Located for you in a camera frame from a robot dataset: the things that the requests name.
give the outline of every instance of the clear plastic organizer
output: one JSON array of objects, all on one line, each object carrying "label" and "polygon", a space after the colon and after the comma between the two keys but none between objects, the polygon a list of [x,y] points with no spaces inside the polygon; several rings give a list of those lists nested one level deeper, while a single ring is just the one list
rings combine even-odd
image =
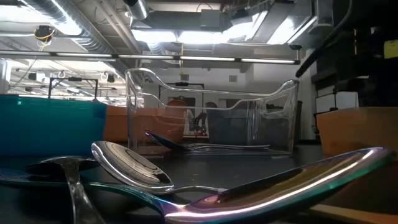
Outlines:
[{"label": "clear plastic organizer", "polygon": [[194,152],[275,152],[294,146],[299,82],[272,93],[207,90],[202,84],[164,83],[147,68],[126,71],[129,147],[158,146],[146,131]]}]

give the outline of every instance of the teal bin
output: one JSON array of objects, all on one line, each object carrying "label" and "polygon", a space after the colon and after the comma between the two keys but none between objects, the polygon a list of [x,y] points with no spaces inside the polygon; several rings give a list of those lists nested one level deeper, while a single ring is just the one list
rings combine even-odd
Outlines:
[{"label": "teal bin", "polygon": [[0,156],[90,156],[102,140],[102,103],[0,96]]}]

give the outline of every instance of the utensil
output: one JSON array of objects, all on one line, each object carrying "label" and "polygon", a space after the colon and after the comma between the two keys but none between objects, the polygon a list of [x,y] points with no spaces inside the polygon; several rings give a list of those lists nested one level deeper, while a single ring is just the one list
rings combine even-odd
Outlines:
[{"label": "utensil", "polygon": [[179,192],[218,193],[225,189],[205,186],[175,188],[168,175],[134,151],[107,141],[96,141],[91,145],[94,158],[113,177],[121,182],[155,195]]},{"label": "utensil", "polygon": [[280,152],[269,149],[270,145],[263,146],[234,146],[220,144],[194,143],[186,146],[177,144],[167,138],[159,136],[152,131],[146,131],[146,136],[157,144],[171,149],[173,152],[183,154],[267,154],[267,155],[288,155],[288,152]]},{"label": "utensil", "polygon": [[[324,159],[218,193],[187,205],[168,202],[121,184],[86,183],[88,189],[129,195],[161,213],[168,223],[223,223],[261,216],[271,222],[321,202],[345,184],[394,160],[394,152],[372,147]],[[0,169],[3,184],[26,185],[28,177]]]},{"label": "utensil", "polygon": [[96,166],[98,166],[98,163],[93,159],[63,156],[29,165],[26,167],[26,171],[35,175],[59,175],[63,170],[72,198],[73,222],[75,224],[105,223],[94,205],[91,204],[80,182],[79,170],[90,169]]}]

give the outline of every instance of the ceiling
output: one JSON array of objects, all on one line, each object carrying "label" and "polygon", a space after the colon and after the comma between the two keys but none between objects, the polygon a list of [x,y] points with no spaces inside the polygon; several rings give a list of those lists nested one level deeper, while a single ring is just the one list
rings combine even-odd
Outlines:
[{"label": "ceiling", "polygon": [[[116,11],[117,16],[122,20],[123,24],[117,24],[118,21],[114,18],[110,10],[102,11],[92,0],[71,0],[76,8],[81,12],[81,16],[88,19],[100,35],[103,36],[105,41],[111,46],[111,48],[119,53],[137,53],[132,50],[130,43],[121,37],[114,26],[107,20],[112,18],[112,22],[116,23],[119,28],[121,26],[130,26],[130,18],[126,16],[126,7],[123,0],[107,0],[113,9]],[[147,0],[147,4],[150,7],[151,12],[200,12],[202,9],[214,9],[226,11],[233,9],[234,7],[241,7],[244,5],[253,5],[262,3],[264,1],[227,1],[227,0],[206,0],[205,2],[197,2],[198,0]],[[235,44],[184,44],[183,48],[181,44],[177,43],[164,43],[164,48],[170,54],[179,54],[183,50],[184,55],[211,55],[215,57],[248,57],[248,58],[282,58],[292,59],[296,58],[296,51],[292,50],[288,45],[268,45],[265,38],[269,39],[272,36],[270,27],[274,30],[288,17],[294,21],[294,27],[298,27],[308,16],[312,14],[312,0],[297,0],[289,10],[281,11],[284,14],[274,12],[278,14],[274,18],[274,21],[270,20],[263,22],[256,32],[251,42],[235,43]],[[39,25],[53,26],[53,23],[48,18],[38,15],[34,11],[21,6],[0,6],[0,33],[20,33],[20,34],[33,34],[33,31],[38,28]],[[45,51],[53,52],[86,52],[86,49],[76,44],[73,39],[62,37],[62,33],[55,33],[55,37],[51,43],[45,47]],[[308,34],[304,33],[301,35],[293,44],[300,44],[304,47],[309,46],[307,40],[312,40]],[[136,42],[139,48],[144,53],[150,53],[148,46],[145,42]],[[32,35],[18,36],[18,37],[6,37],[0,35],[0,49],[3,50],[39,50],[42,44],[38,42]],[[17,68],[20,70],[27,70],[30,66],[29,72],[44,72],[47,77],[57,77],[58,74],[63,70],[65,71],[66,77],[83,77],[83,78],[97,78],[99,80],[100,87],[111,87],[116,90],[101,90],[99,95],[101,96],[123,96],[125,95],[124,90],[124,79],[120,76],[122,74],[116,74],[115,69],[107,62],[101,61],[68,61],[68,60],[32,60],[32,59],[21,59],[21,58],[9,58],[8,61],[12,64],[12,76],[11,85],[18,82],[25,72],[17,72]],[[125,60],[123,62],[127,67],[135,67],[136,62],[133,60]],[[149,68],[173,68],[181,66],[178,64],[170,64],[163,61],[153,60],[145,61],[145,67]],[[251,64],[249,63],[220,63],[220,62],[184,62],[183,66],[186,68],[236,68],[240,69],[241,72],[246,72]],[[106,75],[115,74],[115,82],[108,83],[106,81]],[[68,82],[63,81],[66,85],[83,86],[88,87],[91,84],[87,82]],[[19,82],[19,85],[48,85],[48,83],[41,83],[39,81],[33,81],[23,79]],[[38,88],[37,93],[46,94],[48,89]],[[11,93],[27,93],[24,88],[13,88]],[[93,90],[85,90],[89,94],[93,94]],[[55,89],[53,90],[54,95],[68,95],[66,89]]]}]

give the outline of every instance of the spoon handle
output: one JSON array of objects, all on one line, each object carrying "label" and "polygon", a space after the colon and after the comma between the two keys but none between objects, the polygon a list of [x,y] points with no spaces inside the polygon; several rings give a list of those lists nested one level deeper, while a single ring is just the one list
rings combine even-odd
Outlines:
[{"label": "spoon handle", "polygon": [[70,196],[72,198],[74,224],[105,224],[101,215],[91,204],[80,182],[78,164],[71,162],[71,164],[64,164],[62,167],[65,171],[65,177],[67,178]]},{"label": "spoon handle", "polygon": [[180,193],[180,192],[204,192],[204,193],[217,194],[217,193],[221,193],[225,190],[227,190],[227,189],[207,187],[207,186],[184,186],[184,187],[179,187],[179,188],[173,189],[171,191],[168,191],[167,193],[175,194],[175,193]]}]

